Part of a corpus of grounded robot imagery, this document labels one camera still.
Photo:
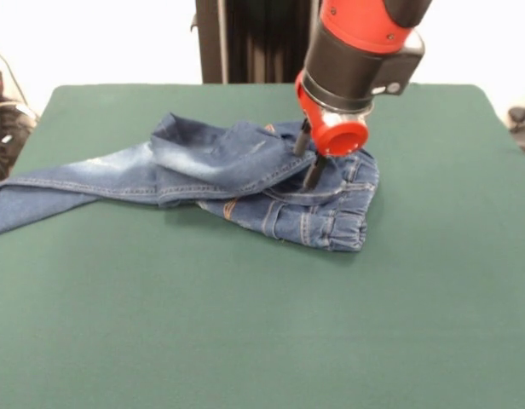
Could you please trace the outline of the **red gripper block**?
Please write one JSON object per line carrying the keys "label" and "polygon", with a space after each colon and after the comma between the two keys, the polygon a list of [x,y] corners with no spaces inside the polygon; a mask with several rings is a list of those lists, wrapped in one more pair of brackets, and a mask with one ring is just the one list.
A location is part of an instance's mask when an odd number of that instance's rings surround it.
{"label": "red gripper block", "polygon": [[348,155],[366,143],[366,117],[369,115],[369,107],[348,112],[326,106],[312,96],[303,84],[303,80],[308,78],[309,75],[302,70],[295,81],[297,99],[304,120],[293,152],[304,154],[309,143],[314,143],[317,154],[303,180],[303,187],[316,188],[326,168],[326,157]]}

